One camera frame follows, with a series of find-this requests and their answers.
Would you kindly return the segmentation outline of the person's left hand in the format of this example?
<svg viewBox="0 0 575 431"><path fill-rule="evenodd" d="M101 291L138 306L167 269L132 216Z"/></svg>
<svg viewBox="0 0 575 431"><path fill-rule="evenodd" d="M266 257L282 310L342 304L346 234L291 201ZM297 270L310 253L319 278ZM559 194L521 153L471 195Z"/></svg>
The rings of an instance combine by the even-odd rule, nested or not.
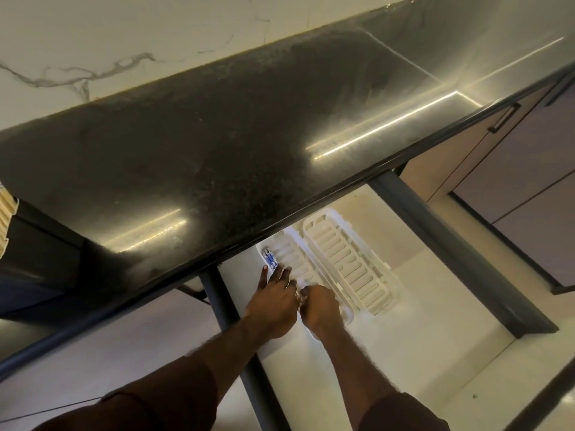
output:
<svg viewBox="0 0 575 431"><path fill-rule="evenodd" d="M297 321L299 302L297 283L290 279L291 267L282 264L268 273L267 286L256 291L244 312L242 321L258 342L264 343L281 338Z"/></svg>

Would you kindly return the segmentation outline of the dark brown shirt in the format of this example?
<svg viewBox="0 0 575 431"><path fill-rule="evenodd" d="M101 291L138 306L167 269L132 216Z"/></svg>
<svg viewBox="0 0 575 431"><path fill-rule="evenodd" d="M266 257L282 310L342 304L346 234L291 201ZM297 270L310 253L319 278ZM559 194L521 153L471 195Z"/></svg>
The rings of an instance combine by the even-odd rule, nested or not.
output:
<svg viewBox="0 0 575 431"><path fill-rule="evenodd" d="M110 392L97 404L45 421L32 431L212 431L216 385L202 363L183 357ZM359 431L450 431L407 393L377 402Z"/></svg>

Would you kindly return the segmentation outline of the grey pull-out drawer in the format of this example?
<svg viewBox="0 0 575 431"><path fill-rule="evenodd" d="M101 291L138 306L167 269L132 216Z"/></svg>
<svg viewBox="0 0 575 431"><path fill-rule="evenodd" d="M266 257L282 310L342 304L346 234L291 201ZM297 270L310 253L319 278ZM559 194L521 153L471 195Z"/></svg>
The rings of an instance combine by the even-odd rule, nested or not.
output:
<svg viewBox="0 0 575 431"><path fill-rule="evenodd" d="M548 316L432 212L397 174L386 171L365 183L516 339L559 331ZM241 380L263 431L291 431L258 358L251 359Z"/></svg>

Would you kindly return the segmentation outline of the person's right hand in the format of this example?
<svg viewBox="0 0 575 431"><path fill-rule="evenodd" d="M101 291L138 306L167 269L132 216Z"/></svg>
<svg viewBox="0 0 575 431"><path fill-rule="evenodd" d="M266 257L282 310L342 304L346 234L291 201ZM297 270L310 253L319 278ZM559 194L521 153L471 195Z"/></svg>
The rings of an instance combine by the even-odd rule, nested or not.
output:
<svg viewBox="0 0 575 431"><path fill-rule="evenodd" d="M303 324L319 341L329 342L344 331L339 302L333 290L315 284L309 301L311 308L299 313Z"/></svg>

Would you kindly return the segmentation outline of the grey cabinet door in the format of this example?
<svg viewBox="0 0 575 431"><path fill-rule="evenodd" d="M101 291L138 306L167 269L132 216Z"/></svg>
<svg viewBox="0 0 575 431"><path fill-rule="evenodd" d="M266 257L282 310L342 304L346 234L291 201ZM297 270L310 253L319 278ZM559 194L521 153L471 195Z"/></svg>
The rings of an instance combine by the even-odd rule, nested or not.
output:
<svg viewBox="0 0 575 431"><path fill-rule="evenodd" d="M550 283L575 291L575 84L565 75L450 196Z"/></svg>

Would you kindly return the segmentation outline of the beige cabinet door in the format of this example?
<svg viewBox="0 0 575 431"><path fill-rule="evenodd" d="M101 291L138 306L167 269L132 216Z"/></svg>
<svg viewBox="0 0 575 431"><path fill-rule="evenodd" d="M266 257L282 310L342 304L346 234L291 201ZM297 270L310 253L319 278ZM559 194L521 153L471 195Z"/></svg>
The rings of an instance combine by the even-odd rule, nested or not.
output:
<svg viewBox="0 0 575 431"><path fill-rule="evenodd" d="M528 115L551 87L543 86L516 101L522 105L521 109L496 134L489 133L488 127L495 124L512 104L410 160L400 179L426 203L447 196Z"/></svg>

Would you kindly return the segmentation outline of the white slotted plastic tray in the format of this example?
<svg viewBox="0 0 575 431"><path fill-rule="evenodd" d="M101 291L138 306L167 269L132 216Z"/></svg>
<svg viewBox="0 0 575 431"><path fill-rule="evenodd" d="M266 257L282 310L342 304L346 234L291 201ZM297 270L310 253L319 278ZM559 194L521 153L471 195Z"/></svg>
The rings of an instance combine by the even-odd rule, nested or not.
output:
<svg viewBox="0 0 575 431"><path fill-rule="evenodd" d="M315 255L310 244L301 237L294 227L288 226L284 230L257 243L256 249L261 257L261 250L265 246L271 249L279 264L291 267L290 278L297 282L297 295L303 287L315 284L333 290L339 302L344 325L349 326L351 324L354 320L355 310L350 298L334 275L328 271L325 262L320 261L319 256Z"/></svg>
<svg viewBox="0 0 575 431"><path fill-rule="evenodd" d="M302 231L357 311L375 317L397 304L397 278L336 210L325 208L307 217Z"/></svg>

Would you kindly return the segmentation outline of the person's right forearm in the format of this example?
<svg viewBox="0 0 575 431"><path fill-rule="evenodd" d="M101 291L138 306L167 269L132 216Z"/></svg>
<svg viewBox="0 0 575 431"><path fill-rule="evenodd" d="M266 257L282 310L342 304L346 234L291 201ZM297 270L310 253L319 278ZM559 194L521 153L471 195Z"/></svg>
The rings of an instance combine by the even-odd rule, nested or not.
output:
<svg viewBox="0 0 575 431"><path fill-rule="evenodd" d="M351 427L359 431L370 408L399 391L343 325L320 325L312 328L312 332L321 341L335 370Z"/></svg>

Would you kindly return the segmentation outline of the cream ribbed object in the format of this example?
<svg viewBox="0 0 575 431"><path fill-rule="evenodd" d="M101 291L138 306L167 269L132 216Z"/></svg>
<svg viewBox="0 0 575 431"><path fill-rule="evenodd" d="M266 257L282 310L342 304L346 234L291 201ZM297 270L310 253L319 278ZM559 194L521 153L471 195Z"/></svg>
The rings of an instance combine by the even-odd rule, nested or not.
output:
<svg viewBox="0 0 575 431"><path fill-rule="evenodd" d="M0 183L0 260L9 245L8 232L19 208L19 199Z"/></svg>

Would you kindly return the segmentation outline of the person's left forearm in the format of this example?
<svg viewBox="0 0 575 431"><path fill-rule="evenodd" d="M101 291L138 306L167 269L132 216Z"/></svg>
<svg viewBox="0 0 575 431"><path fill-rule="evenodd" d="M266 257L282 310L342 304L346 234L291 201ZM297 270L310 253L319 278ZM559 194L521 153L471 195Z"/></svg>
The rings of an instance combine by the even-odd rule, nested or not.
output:
<svg viewBox="0 0 575 431"><path fill-rule="evenodd" d="M189 358L210 370L220 403L258 349L282 337L290 328L291 319L285 322L249 314L197 348Z"/></svg>

